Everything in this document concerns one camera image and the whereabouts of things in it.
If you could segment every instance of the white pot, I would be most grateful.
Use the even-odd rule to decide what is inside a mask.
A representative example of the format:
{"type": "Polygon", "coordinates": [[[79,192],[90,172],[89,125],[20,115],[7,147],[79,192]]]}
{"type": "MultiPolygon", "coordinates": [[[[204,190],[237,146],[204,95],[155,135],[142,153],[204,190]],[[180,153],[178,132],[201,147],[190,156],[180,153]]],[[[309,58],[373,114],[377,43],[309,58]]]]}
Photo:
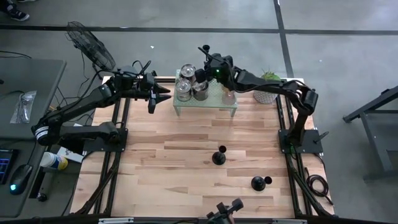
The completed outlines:
{"type": "Polygon", "coordinates": [[[267,93],[263,91],[257,91],[254,90],[254,99],[257,100],[259,103],[263,104],[270,104],[272,103],[278,96],[278,94],[275,93],[267,93]]]}

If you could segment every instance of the concrete floor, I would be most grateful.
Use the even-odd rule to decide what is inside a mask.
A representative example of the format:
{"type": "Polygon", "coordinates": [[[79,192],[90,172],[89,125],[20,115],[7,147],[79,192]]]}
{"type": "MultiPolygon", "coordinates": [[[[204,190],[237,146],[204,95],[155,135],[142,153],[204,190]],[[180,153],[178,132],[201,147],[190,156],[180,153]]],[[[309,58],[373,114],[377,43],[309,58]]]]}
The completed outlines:
{"type": "MultiPolygon", "coordinates": [[[[395,0],[280,0],[286,29],[398,30],[395,0]]],[[[192,27],[278,29],[273,0],[40,0],[21,5],[31,14],[28,25],[192,27]]],[[[0,17],[1,24],[15,24],[0,17]]],[[[170,76],[185,63],[201,66],[197,50],[211,45],[212,52],[230,54],[241,68],[260,74],[272,70],[286,77],[279,34],[95,32],[118,65],[152,60],[150,69],[170,76]]],[[[68,62],[60,82],[65,96],[75,96],[82,75],[80,52],[65,32],[0,30],[0,50],[33,58],[68,62]]],[[[314,116],[318,129],[329,131],[323,140],[324,160],[337,215],[384,222],[398,220],[398,181],[365,184],[362,176],[380,169],[359,120],[341,119],[397,85],[398,36],[287,35],[294,77],[304,78],[320,96],[314,116]]],[[[87,76],[92,77],[86,59],[87,76]]],[[[74,164],[71,169],[78,169],[74,164]]],[[[75,185],[76,174],[57,174],[50,200],[28,199],[19,218],[59,216],[75,185]]]]}

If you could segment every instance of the plastic bag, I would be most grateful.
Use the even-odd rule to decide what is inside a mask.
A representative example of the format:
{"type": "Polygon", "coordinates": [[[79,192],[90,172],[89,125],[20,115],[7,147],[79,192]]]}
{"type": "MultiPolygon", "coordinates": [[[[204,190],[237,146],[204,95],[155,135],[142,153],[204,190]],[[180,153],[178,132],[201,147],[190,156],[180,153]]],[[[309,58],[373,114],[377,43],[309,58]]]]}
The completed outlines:
{"type": "Polygon", "coordinates": [[[33,101],[36,97],[36,91],[29,91],[19,96],[19,100],[15,105],[14,114],[10,123],[27,124],[30,121],[30,112],[32,111],[33,101]]]}

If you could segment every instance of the shoe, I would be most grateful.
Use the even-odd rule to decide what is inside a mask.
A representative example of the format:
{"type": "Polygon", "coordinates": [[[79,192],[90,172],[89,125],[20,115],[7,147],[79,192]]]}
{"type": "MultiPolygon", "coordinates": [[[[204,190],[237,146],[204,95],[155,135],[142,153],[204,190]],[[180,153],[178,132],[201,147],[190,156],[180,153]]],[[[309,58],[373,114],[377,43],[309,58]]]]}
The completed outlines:
{"type": "Polygon", "coordinates": [[[16,21],[26,21],[29,19],[29,14],[26,14],[24,12],[21,12],[18,10],[16,7],[13,7],[11,10],[8,10],[8,15],[11,17],[11,19],[14,19],[16,21]]]}

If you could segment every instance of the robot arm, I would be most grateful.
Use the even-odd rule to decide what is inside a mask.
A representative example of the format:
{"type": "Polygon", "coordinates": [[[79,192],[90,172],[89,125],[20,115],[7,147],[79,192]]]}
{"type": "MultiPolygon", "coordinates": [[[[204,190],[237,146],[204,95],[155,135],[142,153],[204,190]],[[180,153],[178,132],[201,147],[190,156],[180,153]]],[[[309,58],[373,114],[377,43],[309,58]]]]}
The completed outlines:
{"type": "Polygon", "coordinates": [[[48,112],[31,130],[39,144],[59,144],[77,153],[82,151],[84,141],[88,139],[99,137],[105,143],[117,143],[119,133],[112,122],[90,127],[67,127],[62,124],[95,108],[111,106],[121,98],[147,100],[148,112],[154,113],[156,104],[171,98],[169,95],[163,95],[170,90],[158,85],[154,76],[155,71],[141,77],[130,75],[127,71],[115,72],[114,77],[95,88],[88,96],[48,112]]]}
{"type": "Polygon", "coordinates": [[[287,140],[295,147],[302,145],[305,122],[317,105],[318,94],[314,89],[310,89],[298,80],[288,82],[264,80],[235,67],[231,56],[210,55],[207,52],[208,49],[203,50],[200,47],[199,50],[206,55],[208,60],[205,62],[204,70],[199,69],[195,72],[198,82],[215,78],[230,91],[237,93],[258,90],[286,96],[298,112],[295,124],[289,129],[287,140]]]}

